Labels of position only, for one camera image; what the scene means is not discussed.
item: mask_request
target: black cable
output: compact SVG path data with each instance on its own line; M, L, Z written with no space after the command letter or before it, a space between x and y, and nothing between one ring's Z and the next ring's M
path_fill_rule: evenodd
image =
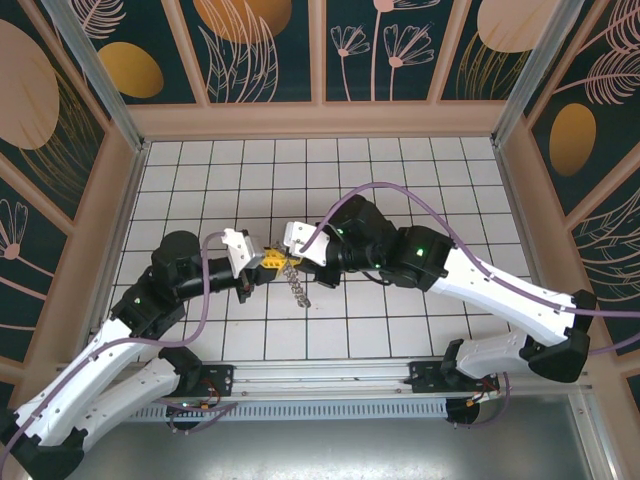
M369 272L362 272L362 274L365 277L367 277L369 280L371 280L373 283L377 283L378 285L382 285L383 287L388 287L389 285L391 285L391 282L385 282L383 280L378 280L376 277L371 275Z

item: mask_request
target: metal chain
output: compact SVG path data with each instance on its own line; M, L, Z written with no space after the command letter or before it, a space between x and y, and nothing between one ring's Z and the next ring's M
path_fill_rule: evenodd
M309 308L311 307L311 302L309 301L309 297L304 292L304 288L302 287L302 282L298 278L298 271L291 265L289 261L289 257L287 256L287 250L280 242L275 242L274 247L280 253L285 256L284 267L282 267L282 273L287 278L287 283L291 287L291 293L295 297L298 302L298 306L301 308Z

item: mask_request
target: white tiled floor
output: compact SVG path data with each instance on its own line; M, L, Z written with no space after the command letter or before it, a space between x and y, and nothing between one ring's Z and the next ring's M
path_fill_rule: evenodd
M372 179L408 185L480 258L529 275L487 138L165 142L151 148L111 303L166 233L184 229L202 240L225 227L246 228L267 246L282 239L287 221L319 221L341 194ZM396 226L441 230L396 192L364 195ZM221 244L211 249L224 255ZM205 361L430 356L456 338L508 331L504 320L448 297L382 287L361 274L346 278L336 290L305 282L309 309L297 306L280 279L257 288L245 305L233 292L214 295L207 328L191 348ZM201 308L201 299L189 302L167 338L193 333Z

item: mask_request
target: yellow object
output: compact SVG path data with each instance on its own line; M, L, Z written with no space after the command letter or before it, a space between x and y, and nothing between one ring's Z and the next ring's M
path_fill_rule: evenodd
M551 127L551 165L562 176L575 175L589 159L595 141L593 113L584 105L570 103L560 110Z
M247 12L245 2L253 15ZM274 37L291 19L291 0L193 0L193 4L213 33L234 43L260 41L260 18Z
M280 273L280 270L282 270L284 264L287 262L287 257L275 248L267 248L265 253L266 255L264 260L262 260L261 265L264 268L276 268L278 269L278 273ZM302 260L299 258L289 258L289 263L294 267L299 265L300 262L302 262Z
M58 124L60 94L56 72L38 44L18 27L0 20L0 138L35 150Z
M156 61L140 47L126 42L105 45L98 52L116 88L125 95L149 98L164 86Z
M526 52L538 43L559 0L483 0L478 34L491 50Z

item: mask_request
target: enclosure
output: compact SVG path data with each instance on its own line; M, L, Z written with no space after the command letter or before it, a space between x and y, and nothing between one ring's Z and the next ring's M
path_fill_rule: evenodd
M370 182L408 188L475 256L511 275L586 289L602 310L640 310L639 31L637 0L2 2L2 406L30 400L73 360L165 235L203 241L246 229L275 247L287 222L315 225ZM362 195L396 227L446 233L398 192ZM225 245L214 241L209 255L225 257ZM545 478L640 478L640 343L590 356L574 383L514 375L513 412L469 437L442 418L393 408L443 405L446 395L416 399L403 383L409 362L440 360L455 339L509 333L504 318L362 273L342 275L336 289L312 275L299 281L308 308L285 276L244 304L233 291L211 297L189 348L235 368L231 399L245 408L213 429L231 446L217 453L224 468L215 476L212 465L211 478L276 478L278 465L286 478L541 478L522 465L545 461ZM202 299L185 307L163 340L196 331ZM639 330L637 318L596 317L591 346ZM307 412L289 423L250 411L290 402L387 410L366 419ZM159 426L142 424L166 420L154 415L117 427L72 478L139 478L153 468L151 439L168 460L200 465L196 440L169 429L163 439ZM402 447L366 439L381 428L404 436ZM349 452L336 457L315 444L318 458L307 463L288 455L312 430L326 445L349 431L347 443L362 446L331 444ZM258 451L267 432L277 453L262 470L234 456L248 438ZM431 447L450 452L450 468L431 469L432 455L401 470L415 442L434 436L448 445ZM146 460L109 467L127 441ZM464 442L496 442L504 459L478 470L484 450ZM376 448L389 453L365 470ZM411 454L401 460L400 450ZM563 465L559 452L572 460ZM318 459L340 465L334 477L313 470ZM175 478L160 477L165 468L157 478ZM195 467L185 475L207 478ZM27 477L12 463L5 478Z

